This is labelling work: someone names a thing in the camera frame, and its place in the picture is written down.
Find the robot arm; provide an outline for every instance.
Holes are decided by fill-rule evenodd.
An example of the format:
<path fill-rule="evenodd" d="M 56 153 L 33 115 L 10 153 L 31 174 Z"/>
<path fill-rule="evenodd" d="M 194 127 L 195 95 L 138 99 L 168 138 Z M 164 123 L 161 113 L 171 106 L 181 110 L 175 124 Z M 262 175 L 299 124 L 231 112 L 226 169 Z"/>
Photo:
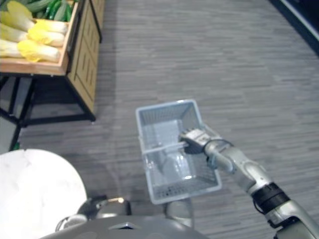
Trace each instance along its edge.
<path fill-rule="evenodd" d="M 204 153 L 209 167 L 220 168 L 234 178 L 253 198 L 256 209 L 271 227 L 281 227 L 276 239 L 319 239 L 319 226 L 307 212 L 273 182 L 261 165 L 247 158 L 233 144 L 200 129 L 182 133 L 180 141 L 187 143 L 185 153 Z"/>

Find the green vegetable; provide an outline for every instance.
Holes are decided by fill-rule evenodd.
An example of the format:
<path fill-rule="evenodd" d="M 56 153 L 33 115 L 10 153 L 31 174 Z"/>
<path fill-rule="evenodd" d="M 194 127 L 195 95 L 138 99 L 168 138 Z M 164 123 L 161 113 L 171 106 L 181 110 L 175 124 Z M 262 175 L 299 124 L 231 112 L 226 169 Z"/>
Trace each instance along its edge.
<path fill-rule="evenodd" d="M 59 10 L 60 6 L 61 6 L 61 0 L 58 0 L 50 11 L 50 14 L 49 14 L 50 20 L 54 19 L 54 16 L 56 15 L 56 12 Z"/>
<path fill-rule="evenodd" d="M 23 5 L 27 5 L 29 0 L 15 0 L 18 1 L 19 3 L 23 4 Z"/>
<path fill-rule="evenodd" d="M 33 2 L 39 1 L 39 0 L 23 0 L 23 1 L 27 1 L 27 3 L 33 3 Z"/>
<path fill-rule="evenodd" d="M 73 11 L 74 5 L 75 5 L 75 1 L 73 1 L 73 3 L 72 3 L 71 11 Z"/>
<path fill-rule="evenodd" d="M 43 18 L 47 19 L 49 17 L 50 11 L 53 8 L 53 6 L 55 5 L 55 3 L 59 1 L 59 0 L 53 0 L 52 2 L 49 3 L 49 5 L 46 7 Z"/>
<path fill-rule="evenodd" d="M 43 11 L 38 11 L 35 15 L 36 18 L 42 18 L 44 15 L 44 12 Z"/>
<path fill-rule="evenodd" d="M 9 1 L 11 1 L 11 0 L 5 0 L 5 1 L 1 4 L 1 7 L 0 7 L 0 10 L 1 10 L 1 11 L 8 11 L 8 8 L 6 7 L 6 5 L 8 4 Z"/>
<path fill-rule="evenodd" d="M 66 6 L 67 5 L 68 5 L 68 3 L 66 2 L 66 0 L 63 0 L 61 3 L 61 6 L 59 7 L 58 11 L 56 12 L 56 14 L 54 16 L 55 21 L 64 21 L 65 15 L 66 15 Z"/>
<path fill-rule="evenodd" d="M 52 0 L 40 0 L 32 3 L 28 3 L 26 7 L 30 12 L 38 12 L 46 8 Z"/>
<path fill-rule="evenodd" d="M 72 9 L 70 7 L 70 5 L 68 4 L 66 6 L 66 21 L 70 21 L 71 20 L 71 15 L 72 15 Z"/>

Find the basket mesh side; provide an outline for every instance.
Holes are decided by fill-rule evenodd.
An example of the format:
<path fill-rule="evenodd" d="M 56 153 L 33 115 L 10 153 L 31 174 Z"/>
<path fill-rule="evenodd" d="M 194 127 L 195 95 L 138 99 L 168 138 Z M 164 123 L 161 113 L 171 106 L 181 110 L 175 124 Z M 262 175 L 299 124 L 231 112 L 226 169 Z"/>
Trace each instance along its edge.
<path fill-rule="evenodd" d="M 214 170 L 207 167 L 206 157 L 203 155 L 192 156 L 192 167 L 195 175 L 191 179 L 179 182 L 156 186 L 153 188 L 155 200 L 168 199 L 175 200 L 182 194 L 196 195 L 201 190 L 209 189 L 218 185 Z"/>
<path fill-rule="evenodd" d="M 145 149 L 178 143 L 183 130 L 200 127 L 193 103 L 146 109 L 140 120 Z"/>
<path fill-rule="evenodd" d="M 181 194 L 196 194 L 197 191 L 212 187 L 211 183 L 201 178 L 193 178 L 170 185 L 163 185 L 154 188 L 156 200 L 174 198 Z"/>
<path fill-rule="evenodd" d="M 140 112 L 142 126 L 175 119 L 180 120 L 189 107 L 193 108 L 193 104 L 179 104 L 144 110 Z"/>

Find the wooden display stand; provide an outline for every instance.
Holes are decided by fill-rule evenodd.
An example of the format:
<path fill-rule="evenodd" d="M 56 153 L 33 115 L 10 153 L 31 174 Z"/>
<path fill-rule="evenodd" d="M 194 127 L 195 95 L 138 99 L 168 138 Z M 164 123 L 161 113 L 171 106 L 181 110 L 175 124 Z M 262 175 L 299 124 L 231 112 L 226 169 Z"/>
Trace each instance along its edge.
<path fill-rule="evenodd" d="M 27 62 L 25 59 L 0 59 L 1 81 L 8 77 L 32 78 L 33 84 L 49 81 L 63 82 L 64 89 L 72 95 L 82 114 L 16 119 L 3 109 L 0 115 L 7 120 L 27 126 L 31 124 L 52 123 L 73 120 L 95 121 L 94 99 L 101 42 L 100 27 L 103 23 L 104 0 L 80 0 L 75 4 L 63 47 L 59 49 L 61 58 L 58 63 Z"/>

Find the cucumber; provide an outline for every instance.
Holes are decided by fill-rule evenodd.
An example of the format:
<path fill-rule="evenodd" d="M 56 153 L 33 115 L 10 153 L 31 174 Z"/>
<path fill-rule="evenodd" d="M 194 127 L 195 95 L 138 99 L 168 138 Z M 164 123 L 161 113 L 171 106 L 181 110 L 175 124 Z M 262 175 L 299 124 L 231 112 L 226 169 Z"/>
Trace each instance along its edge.
<path fill-rule="evenodd" d="M 55 3 L 56 3 L 57 1 L 58 1 L 58 0 L 53 0 L 53 1 L 50 2 L 49 5 L 46 7 L 45 12 L 44 12 L 44 15 L 43 15 L 43 18 L 44 18 L 44 19 L 49 18 L 50 11 L 51 11 L 51 9 L 53 8 L 53 6 L 55 5 Z"/>
<path fill-rule="evenodd" d="M 52 0 L 40 0 L 32 3 L 28 3 L 26 7 L 30 12 L 38 12 L 46 8 Z"/>
<path fill-rule="evenodd" d="M 64 21 L 67 5 L 68 5 L 68 3 L 66 2 L 66 0 L 63 0 L 61 3 L 61 6 L 59 7 L 58 11 L 56 12 L 56 14 L 54 16 L 55 21 Z"/>
<path fill-rule="evenodd" d="M 44 12 L 43 11 L 38 11 L 35 15 L 36 18 L 42 18 L 44 15 Z"/>
<path fill-rule="evenodd" d="M 70 7 L 70 5 L 68 4 L 66 6 L 66 16 L 65 16 L 65 20 L 66 21 L 70 21 L 71 20 L 71 15 L 72 15 L 72 9 Z"/>
<path fill-rule="evenodd" d="M 53 20 L 54 16 L 56 15 L 56 12 L 59 10 L 61 6 L 61 0 L 57 1 L 54 6 L 52 7 L 50 14 L 49 14 L 49 19 Z"/>
<path fill-rule="evenodd" d="M 5 0 L 0 7 L 1 11 L 8 11 L 8 8 L 6 7 L 6 5 L 8 4 L 8 2 L 10 2 L 11 0 Z"/>

